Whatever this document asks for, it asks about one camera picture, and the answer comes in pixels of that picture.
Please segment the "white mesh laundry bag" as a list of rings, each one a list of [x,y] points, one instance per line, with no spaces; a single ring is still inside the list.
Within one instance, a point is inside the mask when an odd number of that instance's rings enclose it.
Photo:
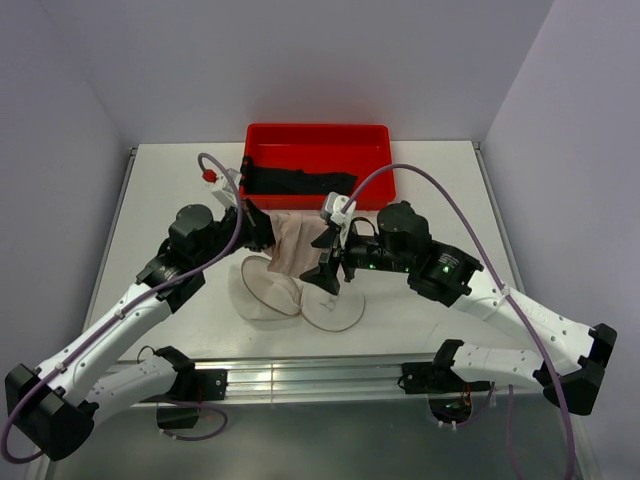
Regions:
[[[291,328],[304,321],[311,327],[342,333],[357,325],[365,312],[365,296],[345,286],[333,296],[290,276],[268,270],[256,255],[230,267],[228,294],[236,313],[261,330]]]

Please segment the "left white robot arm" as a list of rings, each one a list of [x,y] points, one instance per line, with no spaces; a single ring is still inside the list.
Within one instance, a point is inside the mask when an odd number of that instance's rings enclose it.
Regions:
[[[78,450],[98,424],[132,404],[196,399],[195,364],[171,346],[111,378],[104,375],[141,336],[204,286],[204,269],[240,248],[260,252],[274,243],[269,216],[249,200],[226,208],[220,220],[201,204],[180,209],[156,256],[101,319],[37,367],[19,364],[7,374],[3,458],[20,461],[8,451],[13,427],[41,455],[61,460]]]

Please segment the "pale pink bra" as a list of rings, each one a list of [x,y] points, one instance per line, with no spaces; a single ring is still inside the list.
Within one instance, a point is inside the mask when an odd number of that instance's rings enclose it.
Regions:
[[[322,250],[312,246],[327,225],[319,216],[300,213],[269,214],[275,243],[265,250],[268,269],[293,278],[318,266]]]

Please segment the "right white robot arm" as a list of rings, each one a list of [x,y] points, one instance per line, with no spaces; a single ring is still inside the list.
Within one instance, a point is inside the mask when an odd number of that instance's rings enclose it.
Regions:
[[[401,273],[419,296],[474,317],[521,345],[501,349],[447,339],[432,360],[402,365],[398,385],[405,393],[487,391],[510,384],[540,392],[571,414],[592,413],[617,339],[613,328],[572,321],[498,286],[479,260],[434,240],[428,221],[406,201],[380,210],[372,235],[357,232],[353,212],[348,197],[327,196],[321,209],[327,228],[312,243],[321,251],[319,263],[301,280],[336,295],[358,269]]]

